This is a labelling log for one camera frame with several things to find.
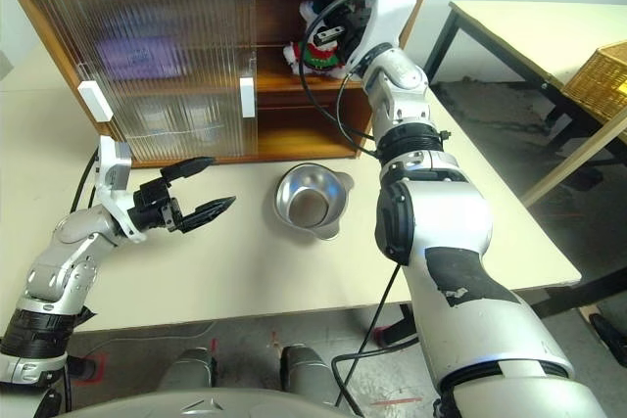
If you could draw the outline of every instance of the metal bowl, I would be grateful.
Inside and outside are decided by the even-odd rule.
[[[353,178],[347,173],[302,163],[283,175],[276,189],[274,208],[287,224],[329,240],[340,230],[340,216],[353,185]]]

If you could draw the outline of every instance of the table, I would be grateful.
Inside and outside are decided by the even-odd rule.
[[[577,137],[573,131],[579,128],[595,132],[521,197],[525,206],[535,203],[603,147],[627,163],[625,143],[617,137],[627,125],[627,110],[602,124],[561,93],[597,48],[627,38],[627,5],[455,1],[450,6],[424,68],[430,80],[461,29],[555,104],[549,119],[562,113],[570,115],[573,121],[554,139],[554,148]],[[623,291],[626,279],[627,267],[575,288],[549,289],[551,298],[533,307],[546,316],[596,302]]]
[[[0,329],[4,330],[28,267],[64,217],[97,136],[42,48],[2,82],[0,107]],[[494,211],[488,273],[510,289],[577,282],[579,272],[557,249],[450,115],[429,94],[441,129],[453,132],[446,149]],[[394,269],[374,242],[379,164],[359,159],[323,164],[356,182],[328,242],[295,232],[274,215],[271,197],[295,163],[211,167],[174,182],[183,211],[206,200],[237,196],[209,225],[188,234],[153,230],[142,245],[127,244],[103,261],[87,305],[99,315],[78,330],[102,330],[297,312],[379,301]],[[155,178],[131,172],[129,188]],[[397,282],[389,302],[410,299]]]

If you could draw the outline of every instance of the cable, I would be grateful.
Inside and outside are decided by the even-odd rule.
[[[315,18],[315,20],[312,22],[312,24],[309,25],[309,27],[307,28],[307,30],[305,31],[305,37],[303,38],[303,40],[301,41],[301,43],[299,44],[300,47],[300,56],[298,58],[298,75],[301,79],[301,85],[303,86],[303,89],[305,90],[305,94],[307,95],[307,98],[309,98],[310,102],[312,102],[312,104],[315,106],[315,108],[322,113],[322,115],[324,117],[326,117],[327,119],[329,119],[332,122],[335,122],[337,124],[337,120],[336,118],[327,110],[325,110],[320,103],[317,102],[317,99],[315,98],[314,94],[312,93],[312,90],[310,89],[309,85],[307,84],[307,80],[305,79],[305,62],[304,62],[304,58],[305,58],[305,50],[307,48],[307,43],[308,40],[310,38],[310,36],[312,35],[312,33],[315,31],[315,29],[317,28],[318,24],[320,22],[322,22],[322,20],[324,20],[324,18],[326,16],[328,16],[331,12],[333,12],[335,9],[337,9],[339,6],[349,2],[350,0],[334,0],[333,2],[331,2],[329,5],[327,5],[322,12],[320,12],[318,14],[318,16]],[[362,131],[359,131],[357,129],[354,129],[350,126],[347,125],[343,125],[344,129],[352,132],[353,134],[357,134],[360,137],[363,137],[365,139],[370,139],[370,140],[374,140],[374,138],[372,136],[370,136],[369,134],[366,134]]]
[[[166,335],[166,336],[161,336],[161,337],[146,337],[146,338],[141,338],[141,337],[111,338],[105,342],[99,343],[94,348],[90,349],[87,353],[83,354],[82,357],[87,357],[89,354],[92,354],[93,352],[108,345],[109,343],[115,343],[115,342],[147,342],[151,340],[194,340],[196,338],[200,338],[202,336],[207,335],[216,326],[216,324],[217,322],[212,322],[202,332],[195,334],[195,335],[190,335],[190,336]]]
[[[349,141],[354,148],[359,149],[364,154],[368,154],[369,156],[377,159],[376,152],[369,151],[365,147],[362,147],[357,142],[355,142],[353,138],[346,132],[346,130],[344,129],[345,125],[342,123],[342,118],[340,116],[340,105],[342,103],[342,94],[344,93],[344,88],[346,87],[346,84],[348,83],[348,81],[351,79],[352,75],[353,75],[352,72],[349,72],[346,74],[346,76],[344,77],[344,80],[342,80],[340,89],[337,92],[337,97],[335,99],[335,120],[337,121],[337,127],[342,133],[342,135],[346,138],[346,140]]]
[[[98,148],[96,148],[92,156],[89,158],[85,170],[82,172],[82,175],[80,175],[80,180],[78,181],[78,187],[76,188],[76,193],[74,194],[74,199],[72,201],[72,207],[70,208],[70,212],[75,212],[76,208],[78,208],[80,195],[82,195],[82,190],[85,186],[87,176],[89,176],[89,172],[91,171],[91,167],[93,166],[94,162],[96,162],[96,157],[98,157]]]
[[[70,383],[70,371],[67,363],[63,366],[63,390],[66,396],[66,413],[70,413],[72,411],[72,384]]]
[[[360,349],[358,350],[357,354],[362,354],[363,350],[365,349],[365,346],[368,344],[368,340],[370,340],[370,336],[372,335],[372,331],[374,330],[374,327],[376,326],[376,322],[379,319],[379,315],[381,315],[381,310],[383,310],[383,305],[385,304],[385,300],[388,298],[388,294],[390,294],[390,290],[392,289],[394,280],[396,279],[396,276],[399,274],[400,270],[401,270],[401,266],[397,263],[396,267],[394,268],[394,271],[392,272],[392,276],[390,276],[388,285],[385,287],[385,291],[383,291],[383,296],[381,296],[381,301],[379,301],[379,305],[377,306],[374,312],[374,315],[372,316],[372,321],[370,322],[370,326],[368,327],[368,330],[365,333],[365,336],[363,337],[362,345],[360,346]],[[355,372],[355,368],[357,367],[358,362],[360,362],[360,360],[358,357],[356,357],[355,361],[353,361],[353,364],[351,365],[351,369],[349,370],[349,373],[346,375],[346,379],[342,383],[342,386],[340,386],[340,394],[338,394],[337,398],[335,399],[335,406],[340,406],[340,403],[342,403],[342,395],[344,395],[344,393],[342,393],[342,387],[346,389],[346,386],[349,385],[349,382],[351,380],[351,377],[353,377],[353,373]]]
[[[87,203],[87,207],[91,208],[91,206],[94,204],[94,197],[96,196],[96,187],[92,186],[91,187],[91,195],[89,195],[89,203]]]
[[[363,352],[353,352],[349,354],[340,354],[339,356],[335,356],[331,359],[331,371],[333,372],[333,377],[335,378],[335,382],[337,382],[338,387],[340,388],[340,394],[344,396],[349,406],[358,416],[363,416],[362,409],[357,404],[351,393],[346,388],[346,383],[342,382],[342,377],[340,376],[340,372],[337,369],[337,363],[342,361],[349,361],[351,359],[358,360],[364,357],[373,357],[381,354],[388,354],[390,352],[399,351],[404,348],[411,347],[419,343],[419,338],[415,337],[411,340],[407,340],[406,342],[399,343],[398,345],[394,345],[392,347],[386,347],[381,349],[374,349],[371,351],[363,351]]]

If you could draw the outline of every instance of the floor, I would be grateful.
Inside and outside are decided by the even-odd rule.
[[[551,133],[542,116],[550,106],[538,93],[511,84],[469,80],[442,84],[436,93],[514,192],[521,193],[559,162],[559,156],[549,156],[543,149]],[[625,181],[627,168],[604,167],[603,183],[592,190],[575,191],[571,187],[577,181],[571,180],[571,187],[561,185],[533,207],[539,223],[586,279],[621,267],[627,256]],[[627,332],[626,306],[624,296],[601,305],[603,313]],[[150,392],[169,363],[194,347],[213,353],[221,387],[278,389],[283,346],[306,343],[330,361],[359,347],[372,313],[372,308],[364,308],[76,334],[69,352],[89,354],[103,367],[96,382],[73,383],[74,407]],[[386,306],[380,324],[393,323],[399,315],[397,307]],[[573,362],[578,380],[593,390],[607,416],[627,416],[627,369],[614,361],[579,313],[556,315],[545,324]],[[351,390],[366,416],[373,417],[430,417],[436,397],[418,346],[363,360]]]

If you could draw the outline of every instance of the plush doll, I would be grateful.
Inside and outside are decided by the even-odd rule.
[[[301,2],[299,12],[301,17],[307,24],[306,28],[309,28],[317,17],[318,10],[317,3],[313,0],[305,0]],[[346,74],[344,64],[342,64],[337,57],[337,41],[331,41],[330,43],[323,44],[322,46],[315,46],[314,35],[320,29],[325,29],[326,25],[324,21],[318,24],[316,31],[307,38],[307,48],[305,49],[305,55],[303,58],[305,73],[317,73],[321,75],[329,75],[335,78],[343,78]],[[298,42],[291,42],[283,48],[283,56],[287,64],[292,68],[292,72],[298,75],[298,62],[301,56],[301,44]]]

